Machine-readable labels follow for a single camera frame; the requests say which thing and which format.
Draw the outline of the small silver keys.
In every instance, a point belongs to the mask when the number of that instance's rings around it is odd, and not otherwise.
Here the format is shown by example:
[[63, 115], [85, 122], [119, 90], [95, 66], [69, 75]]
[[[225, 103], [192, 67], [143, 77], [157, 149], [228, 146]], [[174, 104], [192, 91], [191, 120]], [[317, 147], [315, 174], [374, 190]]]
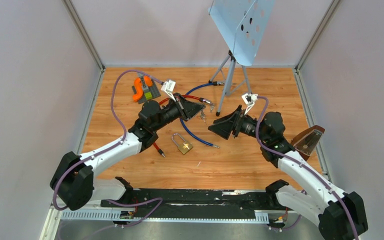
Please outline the small silver keys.
[[207, 123], [207, 117], [206, 117], [206, 114], [204, 113], [204, 111], [202, 110], [199, 114], [199, 118], [204, 122], [204, 123]]

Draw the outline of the red cable lock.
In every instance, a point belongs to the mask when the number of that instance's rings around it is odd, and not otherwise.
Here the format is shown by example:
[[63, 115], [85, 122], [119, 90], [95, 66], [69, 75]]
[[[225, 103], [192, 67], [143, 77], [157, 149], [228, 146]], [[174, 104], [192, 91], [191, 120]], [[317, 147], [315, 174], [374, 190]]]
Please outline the red cable lock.
[[[210, 100], [208, 100], [208, 99], [206, 99], [206, 98], [197, 97], [197, 96], [188, 95], [188, 94], [183, 95], [183, 97], [185, 97], [186, 99], [198, 100], [198, 101], [201, 102], [201, 103], [204, 103], [204, 104], [209, 105], [210, 108], [213, 108], [213, 107], [214, 107], [214, 104], [213, 104]], [[161, 100], [161, 101], [159, 102], [159, 105], [162, 105], [163, 103], [168, 102], [168, 101], [169, 101], [169, 98], [165, 98], [165, 99], [163, 99], [163, 100]], [[186, 125], [185, 125], [184, 123], [182, 123], [182, 126], [183, 126], [183, 128], [186, 130], [186, 132], [187, 132], [190, 136], [192, 136], [194, 139], [198, 140], [199, 142], [205, 144], [205, 145], [208, 146], [208, 147], [219, 148], [217, 145], [215, 145], [215, 144], [213, 144], [213, 143], [210, 143], [210, 142], [207, 142], [207, 141], [205, 141], [205, 140], [203, 140], [203, 139], [197, 137], [195, 134], [193, 134], [193, 133], [186, 127]], [[156, 142], [154, 142], [152, 145], [153, 145], [153, 147], [157, 150], [157, 152], [158, 152], [163, 158], [166, 157], [165, 153], [164, 153], [163, 150], [157, 145]]]

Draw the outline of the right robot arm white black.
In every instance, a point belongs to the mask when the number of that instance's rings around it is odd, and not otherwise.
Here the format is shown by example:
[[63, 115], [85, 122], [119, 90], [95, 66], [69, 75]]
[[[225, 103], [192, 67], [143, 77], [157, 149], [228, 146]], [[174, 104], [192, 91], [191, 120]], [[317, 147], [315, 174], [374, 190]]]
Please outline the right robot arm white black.
[[355, 191], [347, 193], [328, 181], [302, 158], [284, 137], [285, 126], [280, 112], [267, 112], [260, 119], [238, 108], [216, 119], [208, 130], [228, 139], [240, 133], [254, 137], [264, 159], [289, 175], [302, 188], [296, 190], [280, 179], [265, 190], [266, 204], [296, 211], [318, 227], [325, 240], [355, 240], [369, 229], [363, 198]]

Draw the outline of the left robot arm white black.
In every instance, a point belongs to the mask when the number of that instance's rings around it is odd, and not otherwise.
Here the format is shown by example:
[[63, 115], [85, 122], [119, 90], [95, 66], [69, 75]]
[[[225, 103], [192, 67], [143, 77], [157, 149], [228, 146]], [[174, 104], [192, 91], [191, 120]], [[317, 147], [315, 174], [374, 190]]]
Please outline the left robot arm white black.
[[188, 121], [198, 115], [205, 105], [185, 99], [175, 93], [165, 106], [157, 101], [145, 102], [138, 113], [138, 119], [125, 134], [95, 150], [80, 155], [70, 151], [63, 155], [51, 181], [53, 206], [57, 199], [72, 211], [91, 201], [114, 200], [120, 206], [129, 206], [133, 193], [126, 182], [117, 179], [98, 179], [104, 170], [114, 164], [145, 151], [158, 139], [157, 131], [171, 122]]

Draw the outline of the brass padlock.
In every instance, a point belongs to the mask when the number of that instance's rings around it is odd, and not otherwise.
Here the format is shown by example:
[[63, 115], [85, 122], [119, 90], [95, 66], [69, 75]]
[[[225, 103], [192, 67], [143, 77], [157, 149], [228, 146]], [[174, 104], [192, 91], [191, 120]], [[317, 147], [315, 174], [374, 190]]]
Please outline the brass padlock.
[[183, 154], [187, 154], [188, 152], [190, 152], [194, 146], [189, 142], [187, 141], [181, 134], [179, 133], [174, 133], [172, 136], [171, 136], [171, 140], [173, 141], [173, 143], [176, 145], [177, 149]]

